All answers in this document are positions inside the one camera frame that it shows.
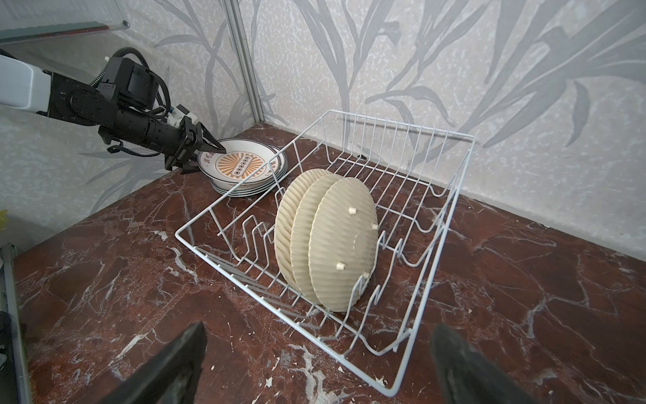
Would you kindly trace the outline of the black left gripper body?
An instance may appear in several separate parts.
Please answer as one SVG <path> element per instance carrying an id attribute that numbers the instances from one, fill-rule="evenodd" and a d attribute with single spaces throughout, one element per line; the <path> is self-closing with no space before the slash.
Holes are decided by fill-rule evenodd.
<path id="1" fill-rule="evenodd" d="M 134 151 L 123 145 L 124 142 L 129 142 L 163 155 L 164 167 L 169 171 L 176 168 L 173 163 L 178 158 L 197 151 L 195 149 L 196 125 L 188 117 L 185 117 L 181 126 L 176 128 L 139 111 L 121 109 L 111 126 L 99 127 L 99 134 L 107 145 L 112 141 L 119 143 L 109 148 L 111 153 L 123 151 L 135 155 Z"/>

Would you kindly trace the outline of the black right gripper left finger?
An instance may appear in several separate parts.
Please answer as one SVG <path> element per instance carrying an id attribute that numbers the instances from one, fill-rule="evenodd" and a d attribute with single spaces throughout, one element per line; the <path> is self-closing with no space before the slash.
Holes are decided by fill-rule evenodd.
<path id="1" fill-rule="evenodd" d="M 205 325 L 190 325 L 101 402 L 193 403 L 207 343 Z"/>

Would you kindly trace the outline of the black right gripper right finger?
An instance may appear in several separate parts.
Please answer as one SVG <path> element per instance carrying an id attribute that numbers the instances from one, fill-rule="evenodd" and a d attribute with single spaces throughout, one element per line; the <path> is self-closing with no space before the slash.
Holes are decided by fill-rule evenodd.
<path id="1" fill-rule="evenodd" d="M 507 374 L 454 329 L 440 323 L 432 333 L 432 358 L 445 403 L 536 403 Z"/>

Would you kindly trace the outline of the white plate with orange sunburst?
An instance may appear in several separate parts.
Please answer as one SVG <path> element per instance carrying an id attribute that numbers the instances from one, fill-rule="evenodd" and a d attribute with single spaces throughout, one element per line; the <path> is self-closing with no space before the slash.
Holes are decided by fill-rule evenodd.
<path id="1" fill-rule="evenodd" d="M 240 184 L 237 183 L 227 183 L 221 180 L 211 179 L 211 185 L 220 191 L 227 192 L 229 190 L 234 190 L 235 192 L 242 193 L 247 191 L 252 191 L 260 189 L 266 186 L 275 183 L 276 179 L 280 179 L 286 172 L 289 165 L 286 162 L 280 164 L 280 167 L 272 163 L 272 168 L 267 167 L 267 172 L 260 181 L 248 180 L 247 182 L 240 181 Z"/>

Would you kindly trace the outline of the white plate with red characters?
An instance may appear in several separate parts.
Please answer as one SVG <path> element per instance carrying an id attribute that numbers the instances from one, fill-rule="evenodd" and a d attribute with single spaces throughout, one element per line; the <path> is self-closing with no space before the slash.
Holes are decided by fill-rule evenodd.
<path id="1" fill-rule="evenodd" d="M 257 195 L 257 194 L 260 194 L 260 193 L 262 193 L 262 192 L 264 192 L 264 191 L 266 191 L 266 190 L 269 190 L 270 188 L 274 187 L 274 186 L 277 184 L 277 182 L 279 182 L 280 180 L 282 180 L 282 179 L 284 178 L 284 175 L 283 175 L 280 179 L 276 179 L 276 180 L 275 180 L 275 183 L 272 183 L 271 185 L 266 186 L 266 187 L 263 187 L 263 188 L 260 188 L 260 189 L 256 189 L 256 190 L 252 190 L 252 191 L 247 191 L 247 192 L 242 192 L 242 193 L 235 192 L 234 190 L 229 190 L 229 191 L 230 191 L 230 197 L 248 197 L 248 196 L 251 196 L 251 195 Z M 227 191 L 227 192 L 223 192 L 223 191 L 217 190 L 217 189 L 215 189 L 213 186 L 212 186 L 212 188 L 213 188 L 214 190 L 216 190 L 218 193 L 222 194 L 222 195 L 225 195 L 227 192 L 229 192 L 229 191 Z"/>

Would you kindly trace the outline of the white wire dish rack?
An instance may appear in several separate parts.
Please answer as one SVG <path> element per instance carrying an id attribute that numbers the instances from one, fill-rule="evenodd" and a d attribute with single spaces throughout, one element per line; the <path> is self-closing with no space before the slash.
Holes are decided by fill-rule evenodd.
<path id="1" fill-rule="evenodd" d="M 331 109 L 284 145 L 201 153 L 215 201 L 177 239 L 387 397 L 402 386 L 476 145 Z"/>

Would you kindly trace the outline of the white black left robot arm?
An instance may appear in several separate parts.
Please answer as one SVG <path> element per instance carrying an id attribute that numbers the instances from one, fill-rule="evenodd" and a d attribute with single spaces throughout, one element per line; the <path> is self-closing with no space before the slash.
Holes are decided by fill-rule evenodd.
<path id="1" fill-rule="evenodd" d="M 141 52 L 117 50 L 90 83 L 22 62 L 1 52 L 4 106 L 79 126 L 96 126 L 109 153 L 146 148 L 146 158 L 164 157 L 167 170 L 198 172 L 200 153 L 226 149 L 182 105 L 173 106 L 165 81 Z"/>

